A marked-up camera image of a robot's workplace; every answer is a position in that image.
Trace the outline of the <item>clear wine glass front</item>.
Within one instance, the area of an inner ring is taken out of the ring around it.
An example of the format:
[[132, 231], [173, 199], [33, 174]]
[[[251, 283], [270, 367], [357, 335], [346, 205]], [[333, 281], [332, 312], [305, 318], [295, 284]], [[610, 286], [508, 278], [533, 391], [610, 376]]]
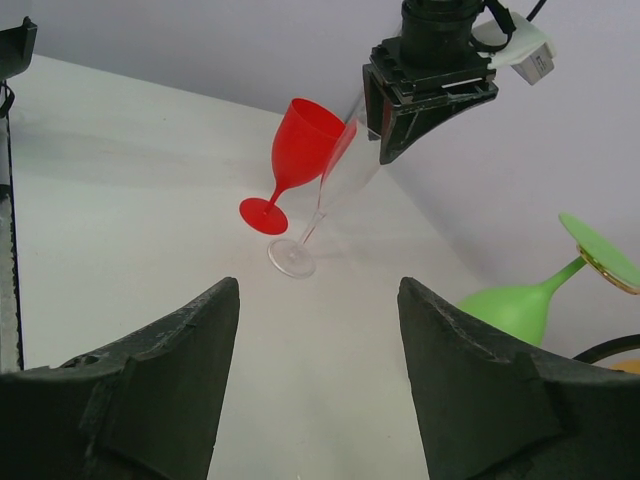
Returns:
[[362, 190], [381, 167], [380, 136], [363, 116], [353, 116], [337, 141], [321, 176], [314, 214], [298, 240], [280, 238], [268, 246], [271, 263], [297, 279], [311, 276], [316, 263], [306, 243], [320, 222], [338, 206]]

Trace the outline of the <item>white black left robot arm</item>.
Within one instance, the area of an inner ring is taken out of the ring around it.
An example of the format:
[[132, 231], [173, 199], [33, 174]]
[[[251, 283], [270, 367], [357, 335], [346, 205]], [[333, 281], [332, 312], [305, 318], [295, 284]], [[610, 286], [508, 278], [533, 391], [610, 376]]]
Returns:
[[382, 165], [497, 97], [495, 71], [471, 40], [482, 10], [481, 1], [404, 1], [400, 33], [372, 49], [363, 66], [366, 124], [381, 139]]

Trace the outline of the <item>red wine glass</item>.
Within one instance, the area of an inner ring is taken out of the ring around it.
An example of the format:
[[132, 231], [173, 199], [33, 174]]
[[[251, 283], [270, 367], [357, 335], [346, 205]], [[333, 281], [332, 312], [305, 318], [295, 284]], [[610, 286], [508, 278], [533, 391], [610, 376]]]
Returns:
[[324, 171], [345, 128], [345, 122], [322, 105], [305, 98], [292, 99], [272, 142], [273, 193], [268, 199], [244, 199], [239, 205], [242, 219], [260, 233], [284, 233], [288, 218], [277, 206], [279, 197]]

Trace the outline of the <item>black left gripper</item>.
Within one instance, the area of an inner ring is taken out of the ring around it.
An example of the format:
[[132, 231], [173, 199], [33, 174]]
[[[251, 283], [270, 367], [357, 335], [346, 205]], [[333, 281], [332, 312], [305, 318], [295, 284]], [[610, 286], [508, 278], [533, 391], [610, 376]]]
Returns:
[[454, 117], [493, 101], [495, 70], [474, 48], [425, 56], [412, 63], [399, 37], [375, 46], [363, 66], [367, 126], [381, 137], [379, 162], [388, 165]]

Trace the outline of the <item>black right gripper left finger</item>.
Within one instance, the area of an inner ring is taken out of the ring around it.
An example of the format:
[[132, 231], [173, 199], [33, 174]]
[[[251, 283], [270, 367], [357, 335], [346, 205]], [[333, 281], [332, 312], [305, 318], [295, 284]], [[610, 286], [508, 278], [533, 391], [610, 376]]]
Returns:
[[59, 367], [1, 378], [5, 479], [203, 479], [240, 297], [227, 277], [180, 309]]

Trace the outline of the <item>green wine glass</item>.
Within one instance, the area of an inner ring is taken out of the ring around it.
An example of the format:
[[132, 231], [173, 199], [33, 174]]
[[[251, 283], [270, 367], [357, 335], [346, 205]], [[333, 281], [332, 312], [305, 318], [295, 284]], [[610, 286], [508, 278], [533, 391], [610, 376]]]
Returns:
[[545, 336], [554, 294], [584, 266], [591, 266], [628, 294], [639, 293], [638, 265], [578, 217], [562, 212], [558, 218], [576, 243], [579, 255], [574, 260], [542, 282], [487, 288], [467, 296], [457, 308], [521, 341], [539, 346]]

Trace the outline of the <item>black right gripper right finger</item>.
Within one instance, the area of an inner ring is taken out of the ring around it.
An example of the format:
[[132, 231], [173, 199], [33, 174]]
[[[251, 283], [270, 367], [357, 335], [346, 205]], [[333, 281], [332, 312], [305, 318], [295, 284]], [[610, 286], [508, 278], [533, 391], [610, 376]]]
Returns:
[[399, 323], [433, 479], [635, 479], [639, 379], [532, 346], [402, 279]]

